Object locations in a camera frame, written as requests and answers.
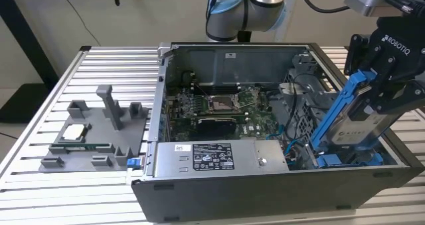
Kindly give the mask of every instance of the white sticker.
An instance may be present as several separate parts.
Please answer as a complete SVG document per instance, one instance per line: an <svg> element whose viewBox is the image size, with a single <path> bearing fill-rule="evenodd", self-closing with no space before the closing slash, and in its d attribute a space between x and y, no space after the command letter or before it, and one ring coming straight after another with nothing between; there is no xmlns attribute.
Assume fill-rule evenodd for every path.
<svg viewBox="0 0 425 225"><path fill-rule="evenodd" d="M366 121L352 121L347 118L332 142L339 145L362 143L384 118L386 115L380 114L372 114Z"/></svg>
<svg viewBox="0 0 425 225"><path fill-rule="evenodd" d="M191 144L176 144L175 151L176 152L191 152L192 145Z"/></svg>
<svg viewBox="0 0 425 225"><path fill-rule="evenodd" d="M234 52L227 53L226 58L236 58L236 53L234 53Z"/></svg>

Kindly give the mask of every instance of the metal table surface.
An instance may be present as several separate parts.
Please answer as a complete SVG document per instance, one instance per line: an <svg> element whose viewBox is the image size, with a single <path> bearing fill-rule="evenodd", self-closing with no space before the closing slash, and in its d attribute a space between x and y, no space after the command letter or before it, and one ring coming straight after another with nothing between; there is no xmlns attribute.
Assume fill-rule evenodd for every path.
<svg viewBox="0 0 425 225"><path fill-rule="evenodd" d="M343 69L347 50L343 47L323 49ZM66 109L71 100L87 100L90 107L103 106L95 94L99 84L114 85L114 98L122 106L128 106L131 101L152 106L156 62L156 47L94 47L88 52L79 52L0 164L0 225L151 224L126 184L130 180L127 172L43 174L38 170L48 145L68 117ZM392 129L425 163L424 113L420 110L407 113ZM425 173L404 187L382 191L358 210L216 220L200 224L425 224Z"/></svg>

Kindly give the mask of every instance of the screw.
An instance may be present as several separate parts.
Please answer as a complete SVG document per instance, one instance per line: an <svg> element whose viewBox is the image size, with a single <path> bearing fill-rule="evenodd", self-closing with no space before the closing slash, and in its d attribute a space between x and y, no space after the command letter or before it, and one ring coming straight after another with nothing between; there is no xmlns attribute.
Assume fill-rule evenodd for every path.
<svg viewBox="0 0 425 225"><path fill-rule="evenodd" d="M259 165L264 166L267 164L267 160L264 158L259 158Z"/></svg>

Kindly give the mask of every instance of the power supply label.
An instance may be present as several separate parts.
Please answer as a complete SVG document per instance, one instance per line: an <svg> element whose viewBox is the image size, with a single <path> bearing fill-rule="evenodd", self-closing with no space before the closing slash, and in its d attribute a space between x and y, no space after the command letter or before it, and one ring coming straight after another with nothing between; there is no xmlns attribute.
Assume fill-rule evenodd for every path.
<svg viewBox="0 0 425 225"><path fill-rule="evenodd" d="M232 145L223 144L194 144L194 169L228 170L235 169Z"/></svg>

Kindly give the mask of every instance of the robotiq logo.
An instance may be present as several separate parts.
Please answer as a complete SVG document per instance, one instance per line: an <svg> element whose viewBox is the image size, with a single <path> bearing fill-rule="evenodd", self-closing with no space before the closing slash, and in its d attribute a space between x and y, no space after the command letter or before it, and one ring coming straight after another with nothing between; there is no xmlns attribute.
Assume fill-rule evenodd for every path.
<svg viewBox="0 0 425 225"><path fill-rule="evenodd" d="M390 42L398 49L400 49L403 51L403 53L407 56L409 55L411 49L408 49L407 46L404 46L400 42L398 42L396 39L394 39L388 35L386 35L386 37L383 38L383 42Z"/></svg>

